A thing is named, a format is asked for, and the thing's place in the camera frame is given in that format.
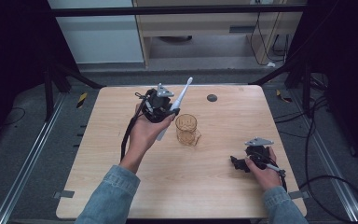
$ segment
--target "aluminum rail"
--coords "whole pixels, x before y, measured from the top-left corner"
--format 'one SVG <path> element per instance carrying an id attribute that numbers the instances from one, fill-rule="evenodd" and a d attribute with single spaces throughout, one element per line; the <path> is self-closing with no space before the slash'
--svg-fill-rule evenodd
<path id="1" fill-rule="evenodd" d="M 39 135 L 37 136 L 34 145 L 28 154 L 27 159 L 25 160 L 24 164 L 21 167 L 19 174 L 16 177 L 13 185 L 9 193 L 7 194 L 5 200 L 2 202 L 0 206 L 0 224 L 7 223 L 11 212 L 13 211 L 17 200 L 20 198 L 20 195 L 28 181 L 31 172 L 34 169 L 34 166 L 37 162 L 37 159 L 45 145 L 48 136 L 51 132 L 51 129 L 54 126 L 55 121 L 57 120 L 58 115 L 62 109 L 62 103 L 65 99 L 66 94 L 60 93 L 57 99 L 57 103 L 54 106 L 55 112 L 52 114 L 50 120 L 46 121 L 40 131 Z"/>
<path id="2" fill-rule="evenodd" d="M 294 96 L 294 102 L 296 102 L 298 109 L 302 110 L 300 93 L 297 91 L 290 92 L 292 96 Z M 310 120 L 306 115 L 303 115 L 303 120 L 307 127 L 310 128 Z M 331 157 L 327 146 L 324 144 L 324 140 L 319 135 L 318 130 L 315 130 L 311 140 L 315 144 L 316 150 L 321 158 L 326 172 L 329 175 L 344 178 L 343 174 L 340 172 L 338 166 Z M 350 220 L 358 221 L 358 201 L 356 200 L 351 188 L 347 184 L 337 180 L 332 180 L 332 184 Z"/>
<path id="3" fill-rule="evenodd" d="M 92 17 L 125 15 L 205 14 L 205 13 L 251 13 L 251 12 L 303 12 L 318 6 L 290 5 L 221 5 L 221 6 L 173 6 L 173 7 L 101 7 L 60 8 L 52 10 L 28 10 L 28 15 L 54 17 Z"/>

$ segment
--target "denim sleeve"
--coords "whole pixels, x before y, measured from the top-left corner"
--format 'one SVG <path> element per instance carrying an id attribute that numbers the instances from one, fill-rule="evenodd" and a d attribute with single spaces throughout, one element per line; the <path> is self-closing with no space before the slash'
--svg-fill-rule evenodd
<path id="1" fill-rule="evenodd" d="M 126 223 L 140 179 L 114 165 L 91 194 L 76 223 Z"/>
<path id="2" fill-rule="evenodd" d="M 308 223 L 283 187 L 267 190 L 263 199 L 268 211 L 269 223 Z"/>

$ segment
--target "human hand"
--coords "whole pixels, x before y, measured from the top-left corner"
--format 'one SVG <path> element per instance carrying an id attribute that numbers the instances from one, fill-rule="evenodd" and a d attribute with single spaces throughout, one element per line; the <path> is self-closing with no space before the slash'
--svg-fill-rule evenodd
<path id="1" fill-rule="evenodd" d="M 135 147 L 144 151 L 150 149 L 155 143 L 159 133 L 168 128 L 175 115 L 169 115 L 162 122 L 152 123 L 144 115 L 140 116 L 130 133 L 130 148 Z"/>
<path id="2" fill-rule="evenodd" d="M 275 153 L 272 147 L 268 147 L 269 156 L 272 160 L 276 161 Z M 280 186 L 281 179 L 276 171 L 266 168 L 264 170 L 259 169 L 255 163 L 249 158 L 245 158 L 246 165 L 249 167 L 251 172 L 255 175 L 257 182 L 260 184 L 261 188 L 266 191 L 268 189 L 275 188 Z"/>
<path id="3" fill-rule="evenodd" d="M 146 151 L 153 146 L 159 133 L 170 126 L 174 118 L 175 115 L 172 114 L 160 123 L 152 123 L 145 115 L 141 115 L 132 127 L 129 149 L 120 166 L 136 174 Z"/>

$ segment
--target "gray floor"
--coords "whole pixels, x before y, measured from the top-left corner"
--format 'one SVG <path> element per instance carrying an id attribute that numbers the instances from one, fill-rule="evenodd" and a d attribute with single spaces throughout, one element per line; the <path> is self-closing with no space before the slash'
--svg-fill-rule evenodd
<path id="1" fill-rule="evenodd" d="M 270 55 L 277 59 L 281 58 L 274 56 L 273 52 Z M 192 40 L 185 42 L 156 38 L 153 41 L 151 60 L 147 68 L 126 69 L 121 66 L 116 71 L 88 72 L 84 73 L 84 76 L 107 86 L 157 85 L 159 82 L 183 84 L 189 76 L 194 78 L 194 84 L 246 84 L 265 76 L 275 68 L 260 65 L 255 61 L 249 43 L 243 35 L 193 36 Z M 301 93 L 301 87 L 287 92 L 288 96 L 295 99 L 292 103 L 287 103 L 277 96 L 277 89 L 286 92 L 282 85 L 284 78 L 285 74 L 274 78 L 263 87 L 276 121 L 292 117 L 278 119 L 279 116 L 298 114 L 300 111 L 297 104 L 300 101 L 296 98 Z M 53 195 L 64 188 L 77 147 L 81 143 L 81 134 L 85 130 L 84 126 L 88 123 L 98 96 L 98 90 L 75 79 L 69 79 L 73 85 L 70 93 L 62 95 L 55 90 L 55 100 L 61 97 L 64 99 L 62 110 L 12 210 L 9 221 L 11 223 L 65 221 L 59 220 L 55 215 L 59 200 Z M 81 108 L 76 108 L 78 98 L 83 92 L 88 93 L 85 104 Z M 312 91 L 314 99 L 321 96 L 323 96 L 322 92 Z M 44 97 L 43 86 L 36 86 L 19 94 L 14 105 L 16 108 L 8 116 L 7 124 L 2 126 L 0 205 L 15 182 L 42 129 L 46 113 Z M 358 188 L 358 158 L 351 155 L 350 145 L 329 112 L 328 105 L 321 107 L 315 113 L 317 132 L 313 134 L 306 149 L 305 136 L 309 130 L 308 122 L 308 119 L 300 117 L 289 122 L 277 123 L 297 183 L 300 185 L 306 181 L 307 155 L 310 177 L 332 174 L 335 172 L 334 169 L 337 169 L 344 179 Z M 321 148 L 327 150 L 331 160 L 325 157 Z M 312 183 L 312 189 L 321 204 L 340 217 L 348 219 L 348 211 L 356 207 L 345 206 L 348 203 L 343 201 L 348 198 L 339 197 L 337 191 L 342 187 L 335 181 L 330 179 L 317 181 Z M 354 198 L 358 202 L 358 195 L 355 194 Z M 305 203 L 308 209 L 306 218 L 310 223 L 342 223 L 328 215 L 314 199 L 306 199 Z"/>

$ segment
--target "wooden table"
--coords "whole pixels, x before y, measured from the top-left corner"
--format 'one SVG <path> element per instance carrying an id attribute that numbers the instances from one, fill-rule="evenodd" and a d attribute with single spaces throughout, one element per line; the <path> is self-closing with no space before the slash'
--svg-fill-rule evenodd
<path id="1" fill-rule="evenodd" d="M 141 102 L 134 94 L 156 87 L 101 89 L 65 186 L 75 192 L 74 197 L 60 199 L 58 217 L 77 217 L 110 167 L 119 163 L 123 135 Z M 165 87 L 175 93 L 174 101 L 184 86 Z M 215 94 L 217 101 L 209 102 L 209 94 Z M 230 156 L 243 159 L 244 143 L 256 136 L 274 141 L 277 163 L 287 173 L 287 188 L 298 190 L 259 86 L 190 86 L 180 114 L 195 116 L 202 136 L 195 147 L 183 146 L 172 123 L 142 161 L 137 174 L 142 181 L 129 218 L 266 217 L 263 192 L 253 174 L 235 170 L 230 161 Z M 295 203 L 305 216 L 303 200 Z"/>

